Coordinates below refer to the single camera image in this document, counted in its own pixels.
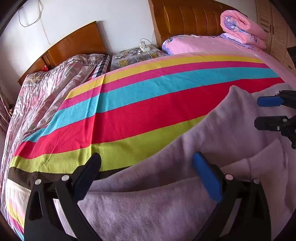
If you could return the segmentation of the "folded pink floral quilt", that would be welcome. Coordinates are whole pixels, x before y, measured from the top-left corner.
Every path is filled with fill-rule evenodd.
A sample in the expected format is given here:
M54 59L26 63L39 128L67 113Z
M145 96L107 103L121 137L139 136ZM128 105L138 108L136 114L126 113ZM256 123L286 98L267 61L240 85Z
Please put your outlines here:
M253 45L266 49L265 31L244 14L235 10L226 10L220 15L220 26L223 37L238 42L241 45Z

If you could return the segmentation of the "beige wooden wardrobe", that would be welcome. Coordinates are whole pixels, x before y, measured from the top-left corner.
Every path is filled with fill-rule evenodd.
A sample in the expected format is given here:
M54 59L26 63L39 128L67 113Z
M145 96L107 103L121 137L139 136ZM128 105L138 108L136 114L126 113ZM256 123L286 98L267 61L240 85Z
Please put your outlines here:
M287 51L287 48L295 46L295 35L291 28L270 1L257 0L256 8L257 22L267 35L264 41L266 53L295 74L295 65Z

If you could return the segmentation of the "pink bed sheet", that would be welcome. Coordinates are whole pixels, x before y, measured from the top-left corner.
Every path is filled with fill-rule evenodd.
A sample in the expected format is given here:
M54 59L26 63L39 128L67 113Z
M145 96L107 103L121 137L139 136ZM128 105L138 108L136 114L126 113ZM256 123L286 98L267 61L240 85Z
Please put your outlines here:
M162 51L168 55L184 53L234 54L254 57L271 68L282 80L295 88L295 76L277 60L259 47L243 45L220 36L178 35L162 43Z

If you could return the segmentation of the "floral pink grey quilt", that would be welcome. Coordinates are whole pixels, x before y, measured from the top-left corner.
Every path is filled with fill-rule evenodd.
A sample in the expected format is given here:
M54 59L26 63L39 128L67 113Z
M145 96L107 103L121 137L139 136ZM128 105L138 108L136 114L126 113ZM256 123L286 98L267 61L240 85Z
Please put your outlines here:
M47 72L27 75L6 132L2 178L8 174L11 159L21 141L50 122L72 89L105 74L109 61L107 54L81 54Z

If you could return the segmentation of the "nightstand with floral cloth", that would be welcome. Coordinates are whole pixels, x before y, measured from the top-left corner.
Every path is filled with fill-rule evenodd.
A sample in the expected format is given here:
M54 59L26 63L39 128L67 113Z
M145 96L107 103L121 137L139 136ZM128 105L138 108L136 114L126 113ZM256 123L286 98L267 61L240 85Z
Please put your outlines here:
M139 63L142 61L149 60L151 58L160 58L160 57L165 57L168 54L164 53L163 51L159 50L157 47L154 45L148 45L150 47L149 52L141 52L139 55L132 55L132 54L126 54L130 49L120 51L117 54L112 55L112 60L111 60L111 65L110 65L110 70L116 70L128 65L132 65L135 63Z

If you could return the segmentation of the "white power strip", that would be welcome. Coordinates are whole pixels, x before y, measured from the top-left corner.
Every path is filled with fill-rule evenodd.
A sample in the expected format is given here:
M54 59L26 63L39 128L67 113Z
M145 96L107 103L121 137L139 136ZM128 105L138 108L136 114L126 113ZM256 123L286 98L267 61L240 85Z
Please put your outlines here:
M145 41L140 42L140 49L143 52L149 52L151 49L148 45L146 45Z

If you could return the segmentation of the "large wooden headboard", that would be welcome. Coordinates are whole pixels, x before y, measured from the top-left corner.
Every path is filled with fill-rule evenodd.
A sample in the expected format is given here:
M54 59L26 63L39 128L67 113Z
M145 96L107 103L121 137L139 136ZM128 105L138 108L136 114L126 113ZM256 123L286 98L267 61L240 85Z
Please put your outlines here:
M177 35L218 36L220 15L233 7L218 1L149 0L156 43Z

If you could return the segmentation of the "lilac sweatpants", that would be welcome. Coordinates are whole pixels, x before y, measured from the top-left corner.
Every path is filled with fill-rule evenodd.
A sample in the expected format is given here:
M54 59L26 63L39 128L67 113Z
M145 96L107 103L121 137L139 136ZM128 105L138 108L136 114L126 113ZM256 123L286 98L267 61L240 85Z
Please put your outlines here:
M271 236L295 210L295 150L278 132L254 127L258 116L295 115L285 106L260 107L257 99L286 83L248 93L236 86L207 116L153 156L93 182L78 203L103 240L192 240L216 206L196 170L193 155L239 180L258 178L267 198Z

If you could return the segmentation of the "rainbow striped blanket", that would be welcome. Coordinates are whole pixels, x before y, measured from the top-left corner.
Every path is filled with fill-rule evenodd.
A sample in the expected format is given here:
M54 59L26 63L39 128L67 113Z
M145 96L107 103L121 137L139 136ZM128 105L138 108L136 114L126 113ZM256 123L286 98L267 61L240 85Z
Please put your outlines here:
M100 178L157 153L198 124L233 85L254 93L283 83L261 60L188 53L133 64L72 89L50 122L18 145L1 177L1 212L23 238L34 181L55 181L102 158Z

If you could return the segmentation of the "pink patterned curtain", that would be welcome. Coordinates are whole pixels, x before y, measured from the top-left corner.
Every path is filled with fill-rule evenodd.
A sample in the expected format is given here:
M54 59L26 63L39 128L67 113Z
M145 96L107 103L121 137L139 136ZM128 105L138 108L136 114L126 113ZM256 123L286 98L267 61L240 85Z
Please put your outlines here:
M10 110L10 105L8 103L8 100L6 99L6 96L4 95L2 90L0 90L1 130L5 134L8 131L9 123L10 123L10 120L11 120L11 115L9 113L9 110Z

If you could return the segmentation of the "small wooden headboard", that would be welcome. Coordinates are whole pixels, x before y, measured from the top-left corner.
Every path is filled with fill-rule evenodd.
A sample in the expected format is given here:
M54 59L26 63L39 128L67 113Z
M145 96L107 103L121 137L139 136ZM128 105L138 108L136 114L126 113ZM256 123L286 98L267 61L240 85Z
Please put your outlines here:
M22 85L26 76L42 70L51 70L72 56L79 54L106 54L96 21L70 33L41 55L18 80Z

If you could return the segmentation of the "eyeglasses on nightstand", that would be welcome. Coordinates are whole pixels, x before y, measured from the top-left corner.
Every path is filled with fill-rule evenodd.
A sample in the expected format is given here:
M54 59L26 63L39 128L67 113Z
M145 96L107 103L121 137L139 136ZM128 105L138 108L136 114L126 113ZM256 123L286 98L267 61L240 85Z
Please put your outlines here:
M126 54L132 54L132 55L139 55L141 54L141 49L140 48L135 48L135 49L130 49Z

